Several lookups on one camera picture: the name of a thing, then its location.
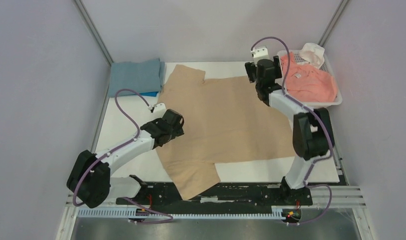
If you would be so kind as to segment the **beige t shirt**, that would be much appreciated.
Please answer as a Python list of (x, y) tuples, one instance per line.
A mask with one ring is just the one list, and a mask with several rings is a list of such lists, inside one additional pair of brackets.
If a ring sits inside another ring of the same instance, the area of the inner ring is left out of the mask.
[(178, 64), (158, 101), (184, 118), (184, 134), (157, 149), (183, 200), (220, 182), (216, 164), (295, 156), (288, 118), (261, 102), (246, 76), (208, 79)]

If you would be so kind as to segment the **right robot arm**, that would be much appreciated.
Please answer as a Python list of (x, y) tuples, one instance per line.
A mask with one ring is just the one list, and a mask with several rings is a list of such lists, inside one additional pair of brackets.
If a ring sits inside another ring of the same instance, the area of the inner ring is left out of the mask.
[(308, 194), (307, 180), (314, 165), (327, 158), (334, 146), (329, 112), (312, 109), (285, 92), (276, 82), (279, 59), (260, 59), (244, 64), (248, 79), (255, 84), (258, 98), (277, 109), (292, 122), (292, 145), (295, 158), (280, 185), (280, 199), (292, 204)]

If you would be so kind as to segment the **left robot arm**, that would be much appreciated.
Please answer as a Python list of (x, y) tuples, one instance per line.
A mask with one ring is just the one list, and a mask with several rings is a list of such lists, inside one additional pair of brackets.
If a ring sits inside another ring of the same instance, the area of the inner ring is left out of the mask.
[(107, 199), (127, 197), (135, 204), (146, 201), (144, 182), (136, 176), (113, 177), (113, 173), (143, 153), (162, 147), (182, 136), (184, 118), (172, 109), (165, 109), (156, 118), (143, 124), (117, 146), (98, 153), (82, 151), (67, 180), (76, 206), (96, 208)]

